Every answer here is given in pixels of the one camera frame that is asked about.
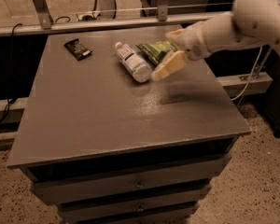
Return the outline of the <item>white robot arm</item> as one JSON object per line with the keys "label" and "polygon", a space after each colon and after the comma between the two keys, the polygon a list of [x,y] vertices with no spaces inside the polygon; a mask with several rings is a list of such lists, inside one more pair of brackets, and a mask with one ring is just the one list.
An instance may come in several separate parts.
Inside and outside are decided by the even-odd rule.
{"label": "white robot arm", "polygon": [[222,50],[268,45],[280,57],[280,0],[234,0],[232,9],[206,21],[169,32],[165,37],[179,47],[169,52],[152,72],[159,81]]}

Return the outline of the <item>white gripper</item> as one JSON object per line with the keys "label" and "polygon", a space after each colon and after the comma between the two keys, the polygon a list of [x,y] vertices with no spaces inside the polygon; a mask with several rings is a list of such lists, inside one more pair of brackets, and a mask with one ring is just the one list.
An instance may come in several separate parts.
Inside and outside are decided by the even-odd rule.
{"label": "white gripper", "polygon": [[188,63],[188,57],[192,61],[197,61],[211,55],[203,38],[203,24],[201,22],[194,23],[184,29],[168,32],[165,37],[167,40],[177,43],[186,53],[182,50],[168,52],[151,74],[154,81],[163,80],[182,69]]}

